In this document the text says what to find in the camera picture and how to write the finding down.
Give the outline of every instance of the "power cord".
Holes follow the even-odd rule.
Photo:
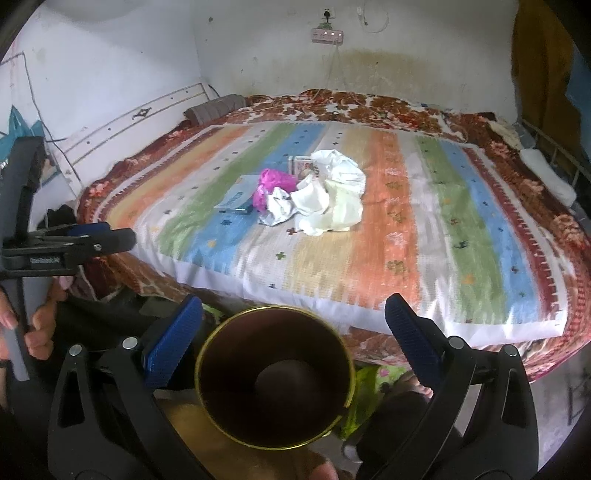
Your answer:
[[[339,51],[339,46],[336,44],[336,37],[333,39],[332,44],[334,45],[335,49],[333,50],[332,54],[330,55],[330,66],[329,66],[329,71],[326,74],[326,80],[324,81],[324,90],[328,90],[330,77],[332,75],[332,69],[333,69],[333,66],[335,65],[335,57]],[[321,90],[323,90],[323,89],[322,88],[318,89],[316,94],[312,97],[312,101],[316,100],[316,97],[318,97],[318,94],[320,93]]]
[[[60,138],[60,139],[54,139],[53,135],[51,134],[51,131],[49,130],[49,128],[47,128],[47,124],[43,121],[43,117],[41,116],[41,111],[39,110],[39,106],[37,105],[37,100],[35,98],[35,93],[33,91],[33,83],[31,82],[31,75],[29,73],[29,67],[27,65],[27,56],[25,55],[25,53],[23,51],[13,55],[10,58],[7,58],[6,60],[4,60],[3,62],[0,63],[0,67],[2,65],[5,65],[13,60],[16,60],[17,58],[22,57],[23,61],[24,61],[24,65],[25,65],[25,72],[27,74],[27,81],[29,83],[29,91],[31,92],[31,100],[33,102],[33,105],[35,106],[35,110],[37,110],[37,115],[39,116],[39,120],[41,121],[41,125],[43,126],[43,128],[47,131],[47,134],[49,135],[49,140],[46,139],[46,143],[52,143],[53,145],[55,145],[55,147],[61,152],[61,154],[64,156],[64,159],[66,161],[66,163],[70,166],[70,170],[73,172],[73,174],[76,176],[76,178],[78,179],[78,181],[82,182],[78,173],[76,172],[76,170],[74,169],[74,166],[71,164],[70,160],[68,159],[68,156],[66,155],[66,153],[60,148],[60,146],[57,144],[57,142],[60,141],[64,141],[66,140],[65,138]],[[55,156],[53,155],[53,160],[56,164],[56,167],[58,166],[57,164],[57,160],[55,158]]]
[[[388,25],[390,23],[390,15],[388,13],[388,10],[384,7],[384,5],[381,2],[380,2],[380,6],[382,7],[382,10],[384,10],[384,13],[386,14],[386,21],[384,22],[382,28],[380,28],[379,30],[368,30],[367,29],[368,21],[365,18],[365,7],[367,7],[367,4],[370,1],[371,0],[364,0],[363,6],[357,7],[357,16],[359,17],[359,23],[361,24],[361,28],[363,29],[364,32],[367,32],[367,33],[383,32],[384,30],[386,30],[386,28],[388,27]]]
[[[217,92],[217,90],[216,90],[215,88],[213,88],[213,86],[212,86],[212,84],[211,84],[211,83],[208,83],[207,85],[208,85],[208,86],[211,88],[211,90],[213,90],[213,93],[215,93],[215,94],[217,95],[217,97],[218,97],[218,98],[221,98],[221,97],[222,97],[222,96],[221,96],[221,95],[220,95],[220,94]]]

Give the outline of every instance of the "power strip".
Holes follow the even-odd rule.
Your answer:
[[[342,45],[345,35],[342,30],[328,30],[327,28],[312,29],[312,43],[328,45]]]

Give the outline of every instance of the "gold rim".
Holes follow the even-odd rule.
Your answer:
[[[224,430],[224,428],[222,428],[213,419],[213,417],[207,411],[207,408],[205,406],[205,402],[203,401],[203,396],[201,394],[201,388],[199,387],[199,372],[201,371],[201,363],[203,362],[203,357],[205,355],[205,352],[207,351],[207,347],[213,341],[213,339],[216,337],[216,335],[226,325],[228,325],[232,320],[234,320],[234,319],[236,319],[236,318],[238,318],[238,317],[240,317],[240,316],[242,316],[242,315],[244,315],[246,313],[257,312],[259,310],[266,310],[266,309],[269,309],[269,308],[272,308],[272,309],[283,309],[283,310],[293,310],[295,312],[304,313],[307,316],[309,316],[309,317],[313,318],[314,320],[316,320],[317,322],[320,322],[324,327],[328,328],[335,335],[335,337],[338,338],[341,346],[343,347],[343,352],[345,353],[345,356],[347,357],[347,362],[349,364],[349,392],[347,393],[347,397],[345,398],[344,408],[347,409],[347,408],[349,408],[351,406],[351,402],[353,401],[353,395],[355,394],[355,366],[353,364],[353,359],[351,358],[351,355],[349,354],[349,349],[347,348],[347,346],[345,345],[345,342],[343,341],[343,339],[339,335],[339,332],[330,323],[325,322],[323,319],[321,319],[320,317],[318,317],[318,315],[315,315],[314,313],[312,313],[312,312],[310,312],[308,310],[300,309],[298,307],[288,307],[288,306],[283,306],[283,305],[267,305],[267,306],[264,306],[264,307],[257,307],[256,309],[245,310],[244,312],[237,313],[236,315],[230,317],[228,320],[226,320],[221,325],[219,325],[218,327],[216,327],[216,329],[207,338],[207,340],[205,340],[205,343],[203,344],[203,346],[201,348],[201,351],[199,352],[199,355],[197,356],[197,364],[195,366],[195,379],[194,379],[195,380],[195,390],[197,391],[197,396],[199,398],[199,401],[201,402],[201,405],[203,407],[203,411],[205,412],[205,415],[207,415],[207,418],[226,437],[230,438],[231,440],[234,440],[234,442],[239,443],[240,445],[244,445],[244,446],[247,446],[247,447],[250,447],[250,448],[256,448],[258,450],[271,450],[271,451],[291,450],[291,449],[294,449],[294,448],[303,447],[304,445],[308,445],[309,443],[312,443],[312,442],[315,442],[316,440],[321,439],[323,436],[325,436],[328,433],[330,433],[330,431],[334,427],[336,427],[336,425],[338,424],[338,422],[340,422],[340,420],[343,418],[343,416],[342,415],[337,416],[335,418],[335,420],[328,427],[326,427],[321,433],[319,433],[315,437],[311,438],[310,440],[306,440],[305,442],[300,442],[300,443],[297,443],[297,444],[294,444],[294,445],[289,445],[289,446],[286,446],[286,447],[262,447],[262,446],[258,446],[258,445],[252,445],[250,443],[243,442],[242,440],[237,439],[236,437],[232,436],[230,433],[226,432],[226,430]]]

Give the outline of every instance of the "finger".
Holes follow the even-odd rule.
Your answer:
[[[312,471],[309,480],[339,480],[339,474],[332,463],[326,462]]]
[[[4,338],[0,336],[0,360],[10,360],[10,353],[8,352],[8,347],[4,342]]]
[[[67,292],[65,292],[65,290],[67,290],[71,286],[71,283],[67,280],[62,279],[68,278],[73,279],[73,277],[54,278],[53,283],[51,284],[51,287],[49,289],[47,298],[54,301],[65,301],[68,298],[68,294]]]
[[[14,330],[18,327],[18,320],[12,310],[0,310],[0,323],[4,328],[9,330]]]
[[[29,353],[32,357],[37,358],[38,360],[47,360],[51,357],[51,353],[53,352],[53,342],[49,340],[46,345],[36,346],[29,349]]]
[[[57,304],[54,301],[49,301],[45,305],[41,305],[31,318],[31,324],[35,330],[43,330],[50,326],[55,327],[56,309]]]
[[[74,283],[74,277],[58,277],[58,282],[62,290],[68,290]]]
[[[0,325],[11,330],[18,326],[17,318],[12,311],[12,305],[10,305],[10,301],[8,301],[2,289],[0,289]]]
[[[35,348],[48,344],[53,337],[54,330],[55,325],[50,325],[36,332],[27,333],[25,335],[25,345],[29,348]]]

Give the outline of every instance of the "pink plastic bag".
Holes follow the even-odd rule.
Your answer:
[[[259,212],[264,212],[267,209],[266,195],[272,193],[275,187],[279,187],[287,193],[294,192],[297,190],[297,179],[288,173],[265,168],[259,176],[259,185],[252,196],[253,207]]]

